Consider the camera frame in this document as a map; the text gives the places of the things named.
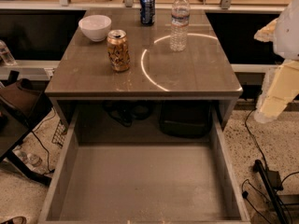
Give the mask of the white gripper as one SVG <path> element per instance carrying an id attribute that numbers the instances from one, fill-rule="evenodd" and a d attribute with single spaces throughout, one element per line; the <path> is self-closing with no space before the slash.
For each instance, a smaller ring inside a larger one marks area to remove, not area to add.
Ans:
<path id="1" fill-rule="evenodd" d="M 299 0 L 292 0 L 280 13 L 258 30 L 254 39 L 272 42 L 274 52 L 284 59 L 299 59 Z M 254 118 L 260 123 L 278 118 L 299 94 L 299 62 L 286 61 L 269 68 L 263 78 L 262 94 L 259 96 Z"/>

